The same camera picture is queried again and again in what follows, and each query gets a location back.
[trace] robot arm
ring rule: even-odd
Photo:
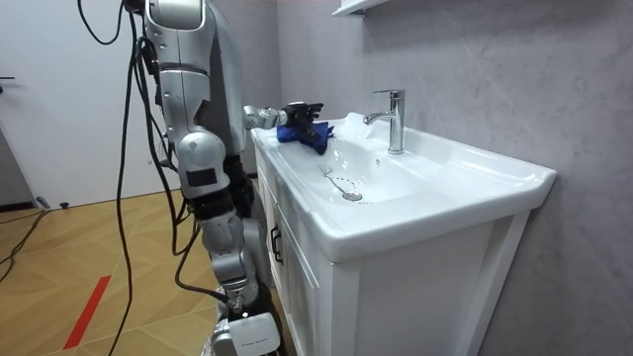
[[[307,137],[322,104],[242,107],[241,74],[225,17],[210,0],[126,0],[143,15],[142,50],[158,86],[181,190],[193,208],[213,270],[228,296],[212,338],[215,355],[261,355],[279,346],[265,234],[250,219],[252,192],[239,162],[245,130],[298,127]],[[250,332],[244,339],[244,330]]]

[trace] sink drain stopper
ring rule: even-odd
[[[357,192],[347,192],[347,193],[343,193],[343,199],[351,201],[351,202],[357,202],[363,199],[363,196]]]

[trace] bathroom sink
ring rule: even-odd
[[[529,212],[556,177],[548,168],[411,129],[405,153],[392,155],[389,124],[366,126],[362,118],[350,113],[329,121],[334,138],[324,155],[279,143],[275,130],[252,132],[275,168],[277,189],[293,197],[332,262]]]

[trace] faucet handle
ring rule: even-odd
[[[374,94],[378,93],[389,93],[389,97],[392,100],[404,99],[407,93],[405,89],[385,89],[385,90],[376,90]]]

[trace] shelf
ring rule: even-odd
[[[333,16],[365,15],[365,10],[380,5],[388,0],[342,0]]]

